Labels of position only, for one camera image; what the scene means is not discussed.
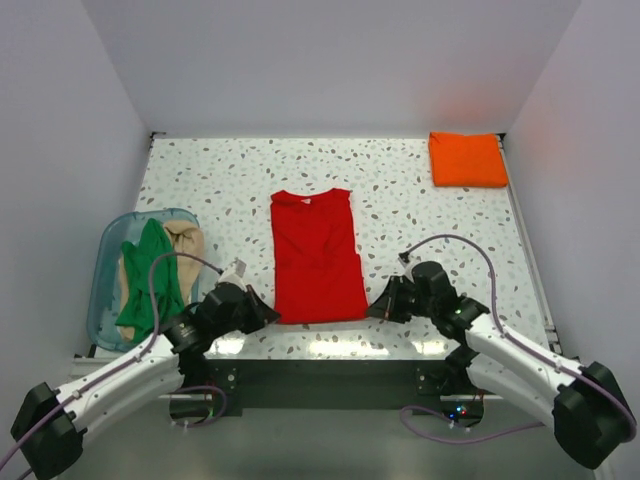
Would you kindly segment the red t shirt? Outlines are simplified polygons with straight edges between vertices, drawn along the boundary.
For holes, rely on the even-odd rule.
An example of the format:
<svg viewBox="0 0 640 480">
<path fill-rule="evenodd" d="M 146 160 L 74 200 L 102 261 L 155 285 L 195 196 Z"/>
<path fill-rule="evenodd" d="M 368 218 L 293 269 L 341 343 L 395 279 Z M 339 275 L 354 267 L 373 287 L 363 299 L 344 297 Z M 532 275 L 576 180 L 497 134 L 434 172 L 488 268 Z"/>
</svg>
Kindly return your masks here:
<svg viewBox="0 0 640 480">
<path fill-rule="evenodd" d="M 351 192 L 271 195 L 275 310 L 284 325 L 361 320 L 368 308 Z"/>
</svg>

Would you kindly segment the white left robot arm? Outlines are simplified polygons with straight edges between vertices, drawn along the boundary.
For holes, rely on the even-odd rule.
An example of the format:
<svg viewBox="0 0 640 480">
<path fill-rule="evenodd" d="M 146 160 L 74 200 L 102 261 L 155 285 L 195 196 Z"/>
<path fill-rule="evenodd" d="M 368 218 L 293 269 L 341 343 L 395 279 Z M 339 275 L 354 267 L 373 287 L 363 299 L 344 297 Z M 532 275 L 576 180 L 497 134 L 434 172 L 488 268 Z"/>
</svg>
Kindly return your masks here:
<svg viewBox="0 0 640 480">
<path fill-rule="evenodd" d="M 251 286 L 223 282 L 101 369 L 58 388 L 45 382 L 31 388 L 11 427 L 15 448 L 36 478 L 53 479 L 80 458 L 86 440 L 145 403 L 207 389 L 205 354 L 215 340 L 254 333 L 279 318 Z"/>
</svg>

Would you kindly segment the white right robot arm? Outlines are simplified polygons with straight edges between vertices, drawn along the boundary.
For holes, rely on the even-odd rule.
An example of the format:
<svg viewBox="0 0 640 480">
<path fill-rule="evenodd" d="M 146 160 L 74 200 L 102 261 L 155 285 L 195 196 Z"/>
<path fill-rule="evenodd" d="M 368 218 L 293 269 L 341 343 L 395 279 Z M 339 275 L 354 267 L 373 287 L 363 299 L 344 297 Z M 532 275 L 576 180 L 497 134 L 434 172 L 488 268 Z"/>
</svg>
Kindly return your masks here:
<svg viewBox="0 0 640 480">
<path fill-rule="evenodd" d="M 452 390 L 466 393 L 475 386 L 521 408 L 587 469 L 598 469 L 635 438 L 635 417 L 606 366 L 585 366 L 529 340 L 481 302 L 459 294 L 437 262 L 414 263 L 391 277 L 367 314 L 395 323 L 429 319 L 459 345 L 446 358 Z"/>
</svg>

